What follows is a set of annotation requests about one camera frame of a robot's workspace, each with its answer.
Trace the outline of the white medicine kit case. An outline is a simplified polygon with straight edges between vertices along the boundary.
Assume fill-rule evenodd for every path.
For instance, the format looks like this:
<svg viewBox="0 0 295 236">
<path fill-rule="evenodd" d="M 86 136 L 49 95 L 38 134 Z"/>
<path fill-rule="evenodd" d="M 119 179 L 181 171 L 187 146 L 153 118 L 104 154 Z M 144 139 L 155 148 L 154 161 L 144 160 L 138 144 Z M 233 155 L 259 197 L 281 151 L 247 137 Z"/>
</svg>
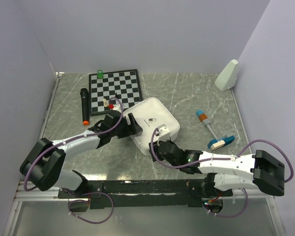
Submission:
<svg viewBox="0 0 295 236">
<path fill-rule="evenodd" d="M 143 155 L 149 155 L 149 143 L 156 128 L 167 130 L 170 139 L 174 141 L 179 133 L 180 124 L 163 103 L 155 97 L 150 97 L 127 109 L 124 116 L 130 121 L 132 114 L 137 124 L 143 129 L 132 135 L 131 139 Z"/>
</svg>

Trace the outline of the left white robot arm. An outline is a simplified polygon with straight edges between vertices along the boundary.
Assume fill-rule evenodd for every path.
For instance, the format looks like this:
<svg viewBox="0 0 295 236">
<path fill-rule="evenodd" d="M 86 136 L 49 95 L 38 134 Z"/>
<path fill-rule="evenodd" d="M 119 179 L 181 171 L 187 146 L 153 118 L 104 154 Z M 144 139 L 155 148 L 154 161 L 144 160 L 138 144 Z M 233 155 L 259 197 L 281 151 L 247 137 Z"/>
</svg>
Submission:
<svg viewBox="0 0 295 236">
<path fill-rule="evenodd" d="M 79 135 L 57 141 L 46 138 L 38 140 L 21 164 L 20 173 L 25 181 L 32 182 L 41 191 L 60 187 L 69 189 L 77 198 L 83 197 L 88 181 L 75 170 L 64 170 L 65 159 L 98 149 L 113 137 L 125 138 L 140 134 L 142 130 L 132 113 L 123 115 L 118 110 L 111 110 L 103 120 Z"/>
</svg>

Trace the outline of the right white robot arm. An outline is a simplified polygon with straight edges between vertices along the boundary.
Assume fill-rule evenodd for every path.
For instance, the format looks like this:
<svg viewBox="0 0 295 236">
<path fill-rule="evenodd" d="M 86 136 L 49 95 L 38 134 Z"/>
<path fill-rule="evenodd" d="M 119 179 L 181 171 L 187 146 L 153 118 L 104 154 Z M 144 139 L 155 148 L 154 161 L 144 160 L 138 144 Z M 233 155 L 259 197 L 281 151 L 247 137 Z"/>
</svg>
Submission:
<svg viewBox="0 0 295 236">
<path fill-rule="evenodd" d="M 285 165 L 264 150 L 254 154 L 224 155 L 200 150 L 182 150 L 170 140 L 150 142 L 153 161 L 189 175 L 207 175 L 205 191 L 211 196 L 230 189 L 258 189 L 283 196 Z"/>
</svg>

